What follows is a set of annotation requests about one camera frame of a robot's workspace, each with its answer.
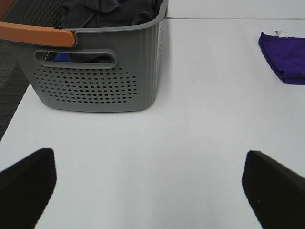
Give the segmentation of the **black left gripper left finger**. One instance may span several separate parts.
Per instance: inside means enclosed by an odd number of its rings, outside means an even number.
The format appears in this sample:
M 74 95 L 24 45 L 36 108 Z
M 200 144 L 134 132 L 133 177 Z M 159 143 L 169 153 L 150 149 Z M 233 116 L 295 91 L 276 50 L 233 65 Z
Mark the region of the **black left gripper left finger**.
M 0 227 L 33 229 L 57 182 L 54 151 L 42 148 L 0 172 Z

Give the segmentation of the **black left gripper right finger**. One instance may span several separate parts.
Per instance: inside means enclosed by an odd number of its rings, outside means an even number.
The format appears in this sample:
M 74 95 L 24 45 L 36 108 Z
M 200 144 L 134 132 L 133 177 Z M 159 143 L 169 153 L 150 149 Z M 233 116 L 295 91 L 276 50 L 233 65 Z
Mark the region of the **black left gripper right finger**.
M 249 151 L 241 183 L 262 228 L 305 227 L 304 177 L 260 151 Z

